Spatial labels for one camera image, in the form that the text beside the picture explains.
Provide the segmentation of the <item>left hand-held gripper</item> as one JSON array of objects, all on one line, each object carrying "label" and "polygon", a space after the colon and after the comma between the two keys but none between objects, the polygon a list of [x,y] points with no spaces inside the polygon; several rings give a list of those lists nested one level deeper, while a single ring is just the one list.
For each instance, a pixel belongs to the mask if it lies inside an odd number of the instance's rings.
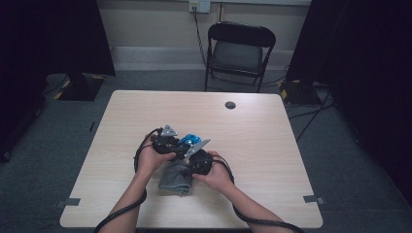
[{"label": "left hand-held gripper", "polygon": [[176,156],[173,160],[185,158],[187,147],[178,138],[178,133],[169,125],[156,130],[157,135],[152,140],[154,150],[160,154],[174,152]]}]

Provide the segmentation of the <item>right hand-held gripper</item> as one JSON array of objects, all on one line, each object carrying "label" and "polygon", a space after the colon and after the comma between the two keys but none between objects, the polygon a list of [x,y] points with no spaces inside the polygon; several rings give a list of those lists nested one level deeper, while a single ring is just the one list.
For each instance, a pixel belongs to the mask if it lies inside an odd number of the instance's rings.
[{"label": "right hand-held gripper", "polygon": [[189,160],[189,171],[192,174],[208,175],[212,168],[213,158],[206,150],[205,145],[210,142],[210,139],[198,142],[191,145],[185,154],[185,158]]}]

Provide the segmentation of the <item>blue and black toy car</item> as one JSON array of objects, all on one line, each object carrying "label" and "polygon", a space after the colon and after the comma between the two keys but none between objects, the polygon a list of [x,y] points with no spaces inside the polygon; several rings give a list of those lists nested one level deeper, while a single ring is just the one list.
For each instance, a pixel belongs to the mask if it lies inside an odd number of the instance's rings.
[{"label": "blue and black toy car", "polygon": [[201,138],[194,134],[188,134],[178,141],[179,148],[190,148],[191,146],[200,143]]}]

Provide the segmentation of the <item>grey cloth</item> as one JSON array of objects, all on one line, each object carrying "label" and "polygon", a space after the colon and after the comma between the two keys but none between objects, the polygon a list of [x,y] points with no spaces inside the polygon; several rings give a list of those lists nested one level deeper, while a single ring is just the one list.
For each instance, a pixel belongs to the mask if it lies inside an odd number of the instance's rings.
[{"label": "grey cloth", "polygon": [[176,160],[167,166],[158,185],[162,190],[172,191],[182,195],[188,194],[191,186],[191,169],[189,165],[182,160]]}]

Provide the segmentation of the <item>person's left hand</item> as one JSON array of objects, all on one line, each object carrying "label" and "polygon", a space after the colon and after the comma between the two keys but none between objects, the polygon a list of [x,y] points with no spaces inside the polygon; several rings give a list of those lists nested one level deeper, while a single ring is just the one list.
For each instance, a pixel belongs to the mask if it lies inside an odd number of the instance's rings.
[{"label": "person's left hand", "polygon": [[152,146],[152,140],[147,139],[138,155],[136,176],[150,178],[163,162],[169,161],[175,156],[175,152],[166,154],[156,152]]}]

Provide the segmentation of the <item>person's right hand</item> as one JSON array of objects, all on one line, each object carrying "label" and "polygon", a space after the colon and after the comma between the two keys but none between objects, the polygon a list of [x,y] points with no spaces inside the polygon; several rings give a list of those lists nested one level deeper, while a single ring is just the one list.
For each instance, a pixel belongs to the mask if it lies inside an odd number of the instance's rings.
[{"label": "person's right hand", "polygon": [[227,195],[227,193],[232,191],[235,185],[230,179],[223,158],[214,150],[209,150],[209,153],[214,159],[210,172],[207,175],[193,174],[192,176],[197,181],[206,183],[212,189],[223,195]]}]

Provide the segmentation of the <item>grey tape piece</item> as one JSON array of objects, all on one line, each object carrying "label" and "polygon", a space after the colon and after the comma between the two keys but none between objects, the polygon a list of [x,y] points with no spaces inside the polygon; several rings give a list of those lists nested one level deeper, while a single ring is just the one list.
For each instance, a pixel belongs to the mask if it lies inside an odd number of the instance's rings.
[{"label": "grey tape piece", "polygon": [[66,198],[55,203],[57,208],[64,209],[66,206],[78,206],[81,202],[80,198]]},{"label": "grey tape piece", "polygon": [[303,197],[305,203],[312,203],[316,202],[317,204],[324,204],[325,199],[322,196],[316,196],[316,195],[306,195]]}]

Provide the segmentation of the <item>black folding chair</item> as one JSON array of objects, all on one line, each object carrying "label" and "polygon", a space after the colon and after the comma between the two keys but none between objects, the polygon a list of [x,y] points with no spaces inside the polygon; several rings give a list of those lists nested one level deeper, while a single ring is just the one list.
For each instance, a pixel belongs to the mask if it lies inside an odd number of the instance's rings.
[{"label": "black folding chair", "polygon": [[254,78],[257,92],[276,44],[275,34],[266,27],[220,21],[208,30],[204,90],[215,72]]}]

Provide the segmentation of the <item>black box with yellow tape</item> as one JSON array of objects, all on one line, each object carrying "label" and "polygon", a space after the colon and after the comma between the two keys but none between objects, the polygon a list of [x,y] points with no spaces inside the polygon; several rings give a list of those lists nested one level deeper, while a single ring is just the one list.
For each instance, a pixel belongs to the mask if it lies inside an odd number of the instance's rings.
[{"label": "black box with yellow tape", "polygon": [[320,105],[321,99],[313,85],[306,85],[300,80],[278,83],[280,95],[285,103],[292,105]]}]

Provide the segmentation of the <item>black curtain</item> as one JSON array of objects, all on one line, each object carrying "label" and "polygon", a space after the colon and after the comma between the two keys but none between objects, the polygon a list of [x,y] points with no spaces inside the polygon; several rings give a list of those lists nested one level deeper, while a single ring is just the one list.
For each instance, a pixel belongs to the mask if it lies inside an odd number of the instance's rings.
[{"label": "black curtain", "polygon": [[287,78],[330,85],[412,206],[412,0],[311,0]]},{"label": "black curtain", "polygon": [[61,73],[116,73],[97,0],[0,0],[0,162]]}]

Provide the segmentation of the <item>white wall socket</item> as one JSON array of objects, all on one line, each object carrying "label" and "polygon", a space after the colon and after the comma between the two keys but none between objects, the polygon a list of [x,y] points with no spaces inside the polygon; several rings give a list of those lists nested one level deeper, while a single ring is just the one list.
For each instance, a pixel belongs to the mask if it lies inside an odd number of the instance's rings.
[{"label": "white wall socket", "polygon": [[191,13],[209,14],[211,2],[209,0],[189,0],[189,11]]}]

